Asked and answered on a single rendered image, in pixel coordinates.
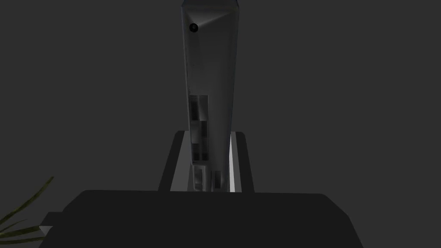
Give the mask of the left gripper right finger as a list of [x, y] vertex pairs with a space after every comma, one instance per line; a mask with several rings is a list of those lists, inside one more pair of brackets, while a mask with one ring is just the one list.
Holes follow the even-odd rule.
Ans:
[[230, 135], [229, 192], [254, 193], [248, 146], [243, 132]]

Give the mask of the grey slim box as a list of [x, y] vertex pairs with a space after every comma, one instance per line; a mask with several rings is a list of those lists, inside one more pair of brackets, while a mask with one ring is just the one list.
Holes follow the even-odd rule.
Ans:
[[181, 14], [193, 188], [226, 192], [239, 5], [237, 0], [184, 0]]

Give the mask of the green leafy plant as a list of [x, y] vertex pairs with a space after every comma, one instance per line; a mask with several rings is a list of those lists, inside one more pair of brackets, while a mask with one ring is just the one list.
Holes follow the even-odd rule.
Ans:
[[[30, 206], [34, 201], [36, 201], [43, 192], [49, 187], [51, 182], [53, 181], [54, 176], [51, 176], [43, 185], [42, 187], [29, 199], [27, 199], [24, 203], [22, 203], [19, 207], [14, 209], [13, 211], [9, 212], [8, 214], [4, 215], [0, 219], [0, 227], [7, 222], [9, 219], [11, 219], [13, 216], [15, 216], [17, 213], [23, 211], [28, 206]], [[15, 245], [15, 244], [22, 244], [22, 243], [32, 243], [32, 242], [39, 242], [43, 241], [45, 236], [38, 236], [38, 237], [32, 237], [32, 238], [23, 238], [23, 239], [11, 239], [6, 240], [6, 238], [11, 237], [17, 237], [17, 236], [23, 236], [29, 233], [35, 233], [37, 231], [41, 231], [40, 226], [31, 226], [27, 228], [17, 229], [13, 231], [8, 231], [10, 228], [14, 227], [16, 224], [24, 222], [24, 220], [20, 220], [18, 222], [14, 222], [2, 229], [0, 229], [0, 247], [6, 246], [6, 245]]]

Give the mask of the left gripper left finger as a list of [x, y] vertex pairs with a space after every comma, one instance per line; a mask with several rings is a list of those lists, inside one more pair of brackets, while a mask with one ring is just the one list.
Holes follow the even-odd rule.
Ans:
[[176, 132], [158, 186], [159, 192], [189, 191], [191, 166], [188, 141], [188, 131]]

